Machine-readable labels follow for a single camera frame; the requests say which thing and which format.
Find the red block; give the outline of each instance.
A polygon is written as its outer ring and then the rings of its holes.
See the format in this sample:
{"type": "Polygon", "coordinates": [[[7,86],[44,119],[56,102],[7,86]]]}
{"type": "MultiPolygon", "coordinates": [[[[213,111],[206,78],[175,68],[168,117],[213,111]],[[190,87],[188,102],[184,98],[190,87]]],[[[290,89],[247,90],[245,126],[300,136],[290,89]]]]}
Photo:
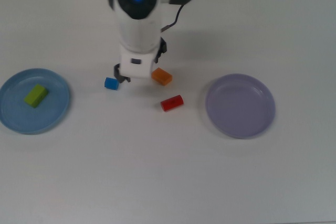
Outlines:
{"type": "Polygon", "coordinates": [[[163,109],[164,112],[167,112],[168,110],[172,110],[178,106],[183,105],[183,99],[182,96],[177,95],[175,97],[171,97],[165,101],[161,102],[161,107],[163,109]]]}

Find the yellow-green block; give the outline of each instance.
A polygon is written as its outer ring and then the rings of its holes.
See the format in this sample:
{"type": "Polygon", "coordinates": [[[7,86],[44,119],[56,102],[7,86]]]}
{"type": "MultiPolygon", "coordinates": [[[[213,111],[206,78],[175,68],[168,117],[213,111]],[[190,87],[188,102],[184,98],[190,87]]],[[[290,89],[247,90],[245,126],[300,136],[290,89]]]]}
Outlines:
{"type": "Polygon", "coordinates": [[[48,93],[49,92],[45,87],[40,84],[36,84],[24,100],[30,106],[36,108],[48,93]]]}

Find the lavender plate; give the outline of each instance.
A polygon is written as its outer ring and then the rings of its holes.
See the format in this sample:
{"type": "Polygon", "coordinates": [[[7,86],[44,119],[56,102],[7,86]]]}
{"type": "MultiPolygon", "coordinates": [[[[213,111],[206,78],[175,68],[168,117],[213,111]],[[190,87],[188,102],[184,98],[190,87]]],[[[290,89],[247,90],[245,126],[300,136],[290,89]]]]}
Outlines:
{"type": "Polygon", "coordinates": [[[263,133],[275,117],[271,92],[259,80],[245,74],[228,74],[209,89],[206,111],[226,135],[252,138],[263,133]]]}

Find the white robot body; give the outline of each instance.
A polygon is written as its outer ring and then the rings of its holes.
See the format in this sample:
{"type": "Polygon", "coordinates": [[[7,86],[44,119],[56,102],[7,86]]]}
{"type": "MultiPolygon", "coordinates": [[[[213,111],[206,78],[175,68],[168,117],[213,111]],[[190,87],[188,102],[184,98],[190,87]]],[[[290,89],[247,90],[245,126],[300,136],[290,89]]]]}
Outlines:
{"type": "Polygon", "coordinates": [[[161,3],[185,4],[189,0],[109,1],[118,21],[120,41],[118,75],[128,77],[128,81],[130,77],[150,77],[153,61],[157,58],[161,46],[161,3]]]}

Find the white table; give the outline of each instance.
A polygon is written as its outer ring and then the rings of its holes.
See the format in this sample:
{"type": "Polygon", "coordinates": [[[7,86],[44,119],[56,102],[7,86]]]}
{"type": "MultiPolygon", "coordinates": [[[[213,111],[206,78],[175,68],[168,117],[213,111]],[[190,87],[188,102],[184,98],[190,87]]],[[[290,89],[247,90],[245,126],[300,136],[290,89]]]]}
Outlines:
{"type": "MultiPolygon", "coordinates": [[[[0,0],[0,84],[47,68],[71,87],[41,135],[0,125],[0,223],[252,224],[336,221],[336,0],[193,0],[157,66],[166,87],[103,87],[119,62],[107,0],[0,0]],[[264,135],[215,129],[213,81],[245,73],[273,93],[264,135]],[[180,94],[185,105],[162,112],[180,94]]],[[[163,7],[163,24],[177,6],[163,7]]]]}

